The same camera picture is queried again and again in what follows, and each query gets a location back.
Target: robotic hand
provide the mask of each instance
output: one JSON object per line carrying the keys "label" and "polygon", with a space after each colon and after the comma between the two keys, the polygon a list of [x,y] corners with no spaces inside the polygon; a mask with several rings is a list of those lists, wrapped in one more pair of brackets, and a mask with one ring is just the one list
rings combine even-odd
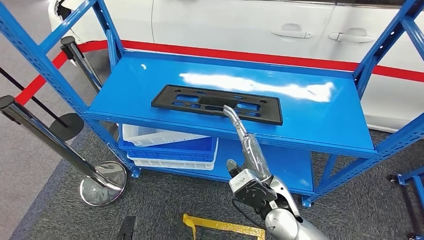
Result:
{"label": "robotic hand", "polygon": [[288,188],[280,178],[271,175],[255,135],[246,131],[234,109],[224,105],[223,112],[236,128],[244,155],[242,167],[232,159],[226,163],[235,200],[253,207],[265,220],[266,230],[277,240],[328,240],[300,216]]}

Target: red barrier rope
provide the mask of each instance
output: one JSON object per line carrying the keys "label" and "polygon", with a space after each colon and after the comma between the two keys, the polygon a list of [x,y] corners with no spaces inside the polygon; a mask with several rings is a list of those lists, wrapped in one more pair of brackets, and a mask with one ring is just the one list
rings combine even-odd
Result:
{"label": "red barrier rope", "polygon": [[[279,64],[289,66],[300,66],[307,68],[330,69],[340,71],[354,71],[358,63],[348,61],[334,61],[323,59],[312,59],[294,56],[278,56],[261,53],[249,53],[240,51],[217,50],[191,46],[177,46],[149,42],[138,42],[122,40],[122,45],[128,49],[138,49],[144,51],[162,52],[170,54],[183,54],[191,56],[230,59],[248,62],[259,62],[267,64]],[[78,45],[81,52],[91,52],[108,48],[108,42],[90,41]],[[59,69],[67,60],[64,52],[60,52],[54,60],[53,65]],[[399,78],[424,83],[424,72],[399,69],[388,66],[377,65],[372,71],[373,74],[385,77]],[[21,105],[26,104],[34,94],[46,83],[46,80],[38,75],[17,97],[16,101]]]}

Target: white car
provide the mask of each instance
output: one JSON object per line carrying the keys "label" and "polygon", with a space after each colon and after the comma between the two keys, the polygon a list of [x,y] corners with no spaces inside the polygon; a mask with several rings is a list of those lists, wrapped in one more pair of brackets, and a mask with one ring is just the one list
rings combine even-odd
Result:
{"label": "white car", "polygon": [[[54,30],[83,0],[51,0]],[[207,49],[360,62],[402,0],[365,5],[326,0],[105,0],[123,40]],[[424,29],[424,15],[416,23]],[[69,35],[79,43],[106,39],[92,9]],[[404,33],[379,65],[424,72]],[[424,112],[424,77],[372,75],[361,104],[368,126],[394,132]]]}

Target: stanchion post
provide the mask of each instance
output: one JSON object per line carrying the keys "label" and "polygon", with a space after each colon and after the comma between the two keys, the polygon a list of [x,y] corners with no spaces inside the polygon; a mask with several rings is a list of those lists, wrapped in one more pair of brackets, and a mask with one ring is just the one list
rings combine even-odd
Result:
{"label": "stanchion post", "polygon": [[66,36],[60,40],[62,46],[60,47],[62,51],[65,52],[69,60],[74,60],[78,67],[87,77],[90,84],[93,86],[96,93],[100,92],[103,85],[97,76],[96,72],[90,65],[87,58],[84,56],[83,52],[78,48],[77,43],[75,43],[75,38],[73,36]]}
{"label": "stanchion post", "polygon": [[[19,90],[23,91],[25,88],[22,86],[16,79],[14,79],[9,73],[7,73],[3,68],[0,67],[0,74],[2,74],[9,82],[15,85]],[[60,117],[56,116],[50,109],[48,109],[44,104],[42,104],[35,96],[32,96],[31,99],[46,113],[48,113],[54,122],[50,125],[50,130],[58,136],[63,141],[68,141],[73,139],[78,135],[84,127],[84,121],[81,119],[78,114],[71,112]]]}
{"label": "stanchion post", "polygon": [[13,96],[0,97],[0,112],[34,134],[72,166],[86,175],[86,178],[80,184],[79,193],[87,204],[104,206],[114,202],[124,193],[127,183],[127,172],[120,163],[106,161],[94,167],[66,142],[56,136],[24,106],[15,102]]}

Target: black license plate bracket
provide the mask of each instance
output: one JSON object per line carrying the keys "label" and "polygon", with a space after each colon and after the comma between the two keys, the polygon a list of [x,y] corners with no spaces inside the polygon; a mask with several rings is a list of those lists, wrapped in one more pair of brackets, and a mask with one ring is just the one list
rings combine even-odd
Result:
{"label": "black license plate bracket", "polygon": [[242,120],[283,124],[278,97],[168,84],[151,101],[155,108],[223,117],[224,105],[232,107]]}

